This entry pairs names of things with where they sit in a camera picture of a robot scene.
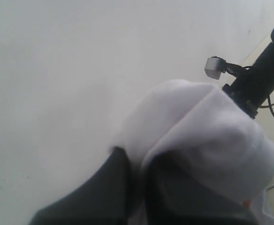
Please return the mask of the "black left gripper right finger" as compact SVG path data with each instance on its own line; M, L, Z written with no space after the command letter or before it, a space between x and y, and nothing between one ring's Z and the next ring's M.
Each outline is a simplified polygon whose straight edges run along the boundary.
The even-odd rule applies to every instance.
M149 166L145 207L150 225L254 224L248 209L199 184L169 154Z

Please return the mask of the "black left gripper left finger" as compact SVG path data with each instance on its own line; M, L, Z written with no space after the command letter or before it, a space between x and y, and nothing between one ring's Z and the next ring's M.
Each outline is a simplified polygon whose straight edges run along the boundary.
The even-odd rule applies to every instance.
M122 148L78 189L39 210L31 225L126 225L129 217L130 166Z

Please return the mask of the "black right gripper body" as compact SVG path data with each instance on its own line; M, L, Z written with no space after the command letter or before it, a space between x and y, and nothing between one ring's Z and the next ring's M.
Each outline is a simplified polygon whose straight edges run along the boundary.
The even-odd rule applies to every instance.
M250 118L255 119L258 114L257 107L241 92L235 91L229 84L225 84L222 90L234 101L234 103Z

